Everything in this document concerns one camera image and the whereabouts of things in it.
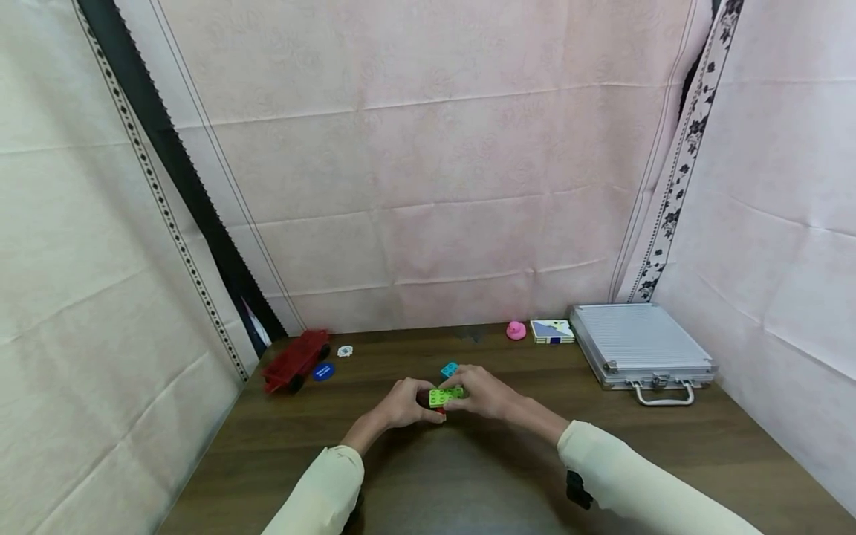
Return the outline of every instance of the sleeve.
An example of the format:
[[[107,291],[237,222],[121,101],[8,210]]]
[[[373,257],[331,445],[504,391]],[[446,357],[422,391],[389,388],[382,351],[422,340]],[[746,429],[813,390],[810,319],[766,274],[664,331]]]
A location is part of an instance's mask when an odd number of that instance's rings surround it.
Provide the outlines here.
[[[594,425],[572,422],[557,448],[600,508],[638,520],[657,533],[760,535],[737,514]]]
[[[364,473],[353,449],[324,449],[262,535],[339,535],[357,503]]]

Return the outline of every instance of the silver briefcase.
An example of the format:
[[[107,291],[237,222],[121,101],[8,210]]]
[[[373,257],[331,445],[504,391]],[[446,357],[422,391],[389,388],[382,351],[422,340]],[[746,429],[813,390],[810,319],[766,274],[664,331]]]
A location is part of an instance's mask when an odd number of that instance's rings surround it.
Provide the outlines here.
[[[634,389],[648,407],[692,405],[717,366],[659,305],[574,306],[577,343],[605,389]],[[643,390],[686,389],[686,400],[646,400]]]

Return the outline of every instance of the fabric backdrop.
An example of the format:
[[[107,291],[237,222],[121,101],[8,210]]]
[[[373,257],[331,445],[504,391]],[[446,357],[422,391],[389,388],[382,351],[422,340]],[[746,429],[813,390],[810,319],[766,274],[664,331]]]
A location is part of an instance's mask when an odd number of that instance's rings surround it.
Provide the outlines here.
[[[289,332],[609,300],[711,15],[709,0],[119,5]]]
[[[257,361],[99,64],[73,3],[0,3],[1,533],[153,532]]]
[[[856,4],[720,13],[621,298],[653,293],[856,514]]]

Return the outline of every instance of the table surface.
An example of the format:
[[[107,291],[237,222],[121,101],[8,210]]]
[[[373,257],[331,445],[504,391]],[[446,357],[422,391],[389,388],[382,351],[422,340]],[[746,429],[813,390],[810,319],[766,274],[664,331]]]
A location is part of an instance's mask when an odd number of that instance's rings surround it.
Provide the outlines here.
[[[354,355],[338,359],[344,344]],[[767,535],[856,533],[856,520],[717,386],[691,407],[642,407],[601,390],[576,344],[511,342],[501,325],[340,335],[331,346],[336,374],[297,395],[263,393],[259,371],[284,344],[268,351],[159,533],[261,533],[318,452],[396,379],[438,383],[452,360],[618,436]],[[389,431],[365,465],[365,502],[348,533],[647,533],[571,503],[553,446],[470,414]]]

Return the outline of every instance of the blue disc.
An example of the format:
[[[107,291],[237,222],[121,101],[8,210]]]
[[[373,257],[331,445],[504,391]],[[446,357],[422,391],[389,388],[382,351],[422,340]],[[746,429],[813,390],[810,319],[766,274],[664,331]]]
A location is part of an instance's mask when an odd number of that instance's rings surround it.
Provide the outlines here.
[[[327,379],[333,377],[333,374],[336,372],[336,368],[333,367],[332,364],[325,364],[322,362],[321,364],[315,366],[315,371],[312,372],[312,377],[316,381],[326,381]]]

